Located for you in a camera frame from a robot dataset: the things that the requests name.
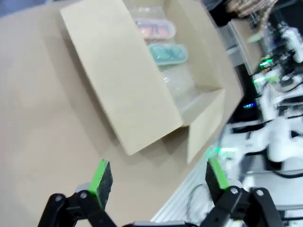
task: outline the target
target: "open cardboard box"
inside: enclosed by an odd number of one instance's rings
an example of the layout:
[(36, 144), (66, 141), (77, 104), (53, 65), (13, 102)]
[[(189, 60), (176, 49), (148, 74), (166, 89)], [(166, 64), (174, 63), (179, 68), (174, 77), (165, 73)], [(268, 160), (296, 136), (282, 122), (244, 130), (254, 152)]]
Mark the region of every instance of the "open cardboard box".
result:
[[(187, 72), (191, 84), (178, 94), (163, 80), (130, 13), (157, 6), (176, 26), (175, 42), (188, 50), (187, 62), (170, 68)], [(222, 121), (225, 89), (220, 78), (236, 77), (204, 7), (194, 0), (83, 0), (63, 8), (61, 15), (126, 153), (132, 155), (189, 126), (190, 162)], [(195, 99), (181, 111), (175, 96), (186, 99), (193, 91)]]

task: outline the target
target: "white robot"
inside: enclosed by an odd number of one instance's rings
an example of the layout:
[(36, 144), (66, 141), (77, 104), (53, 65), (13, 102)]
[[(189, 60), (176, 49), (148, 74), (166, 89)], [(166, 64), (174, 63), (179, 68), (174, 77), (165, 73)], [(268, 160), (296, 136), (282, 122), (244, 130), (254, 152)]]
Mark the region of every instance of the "white robot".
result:
[(286, 26), (282, 37), (287, 40), (288, 50), (294, 50), (294, 60), (297, 63), (303, 62), (303, 42), (298, 29)]
[(222, 163), (229, 176), (240, 174), (239, 163), (248, 153), (257, 153), (267, 148), (267, 157), (272, 162), (285, 162), (295, 157), (303, 161), (303, 137), (292, 138), (291, 131), (303, 134), (301, 118), (277, 117), (260, 130), (247, 133), (225, 133), (222, 137)]

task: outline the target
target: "box flap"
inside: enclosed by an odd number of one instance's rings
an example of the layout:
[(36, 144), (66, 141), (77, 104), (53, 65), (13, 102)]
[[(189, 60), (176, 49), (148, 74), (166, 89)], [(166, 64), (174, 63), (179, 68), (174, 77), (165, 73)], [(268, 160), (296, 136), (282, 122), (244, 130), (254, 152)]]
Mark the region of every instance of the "box flap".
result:
[(252, 35), (252, 30), (248, 20), (234, 19), (229, 22), (230, 27), (236, 37), (241, 55), (248, 74), (255, 73), (260, 64), (262, 51), (258, 42), (248, 43), (247, 39)]
[(222, 77), (226, 74), (235, 75), (232, 63), (224, 47), (217, 26), (205, 7), (199, 1), (178, 0), (190, 23), (195, 27), (197, 37), (203, 44), (206, 59), (201, 60), (201, 67), (209, 77), (205, 77), (203, 86), (214, 88), (224, 87)]
[(61, 15), (128, 155), (182, 125), (158, 67), (121, 0), (85, 0), (63, 8)]
[(187, 163), (191, 162), (219, 127), (223, 119), (224, 95), (224, 89), (208, 93), (208, 107), (189, 126)]

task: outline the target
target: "black cable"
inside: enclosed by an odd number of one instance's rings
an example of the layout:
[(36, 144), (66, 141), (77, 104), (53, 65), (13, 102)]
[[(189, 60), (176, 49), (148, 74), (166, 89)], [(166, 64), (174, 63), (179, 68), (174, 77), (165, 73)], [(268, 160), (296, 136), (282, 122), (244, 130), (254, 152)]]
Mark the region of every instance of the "black cable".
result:
[(295, 179), (295, 178), (303, 177), (303, 173), (288, 175), (288, 174), (279, 173), (278, 171), (273, 170), (273, 169), (271, 169), (271, 171), (275, 175), (280, 176), (280, 177), (285, 178), (285, 179)]
[(295, 116), (290, 116), (287, 119), (292, 119), (292, 118), (297, 118), (297, 117), (303, 117), (303, 114), (295, 115)]
[(262, 153), (263, 153), (263, 151), (249, 152), (249, 153), (246, 153), (245, 156), (262, 155)]
[(199, 227), (196, 224), (190, 223), (190, 222), (185, 222), (185, 224), (186, 224), (187, 227)]
[(186, 210), (186, 218), (188, 221), (191, 221), (190, 219), (190, 204), (191, 204), (191, 201), (193, 199), (193, 196), (195, 194), (195, 191), (199, 188), (199, 187), (204, 187), (205, 189), (209, 190), (208, 187), (201, 183), (201, 184), (198, 184), (196, 185), (189, 193), (189, 197), (188, 197), (188, 202), (187, 202), (187, 210)]
[(284, 91), (284, 90), (281, 90), (280, 88), (279, 89), (277, 89), (279, 92), (282, 92), (282, 93), (288, 93), (288, 92), (291, 92), (291, 91), (293, 91), (293, 90), (295, 90), (295, 89), (297, 89), (297, 87), (299, 87), (301, 84), (303, 84), (303, 81), (301, 81), (300, 83), (298, 83), (296, 86), (294, 86), (293, 88), (291, 88), (291, 89), (289, 89), (289, 90), (286, 90), (286, 91)]
[(289, 218), (281, 218), (282, 221), (298, 221), (303, 220), (303, 217), (289, 217)]
[(268, 85), (268, 81), (266, 81), (265, 84), (263, 84), (262, 89), (261, 89), (262, 93), (263, 93), (263, 91), (264, 91), (264, 89), (266, 88), (267, 85)]

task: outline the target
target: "brown table surface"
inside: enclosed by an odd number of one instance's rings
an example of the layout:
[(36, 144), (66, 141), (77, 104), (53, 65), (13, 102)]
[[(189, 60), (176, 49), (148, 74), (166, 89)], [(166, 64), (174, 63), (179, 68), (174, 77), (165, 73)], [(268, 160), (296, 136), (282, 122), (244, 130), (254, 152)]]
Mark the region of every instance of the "brown table surface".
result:
[[(72, 1), (0, 19), (1, 226), (38, 224), (48, 197), (72, 195), (101, 158), (114, 184), (107, 211), (120, 226), (149, 220), (201, 157), (186, 164), (186, 129), (127, 156), (111, 129), (63, 24)], [(225, 78), (224, 122), (241, 91)], [(216, 138), (219, 130), (213, 135)]]

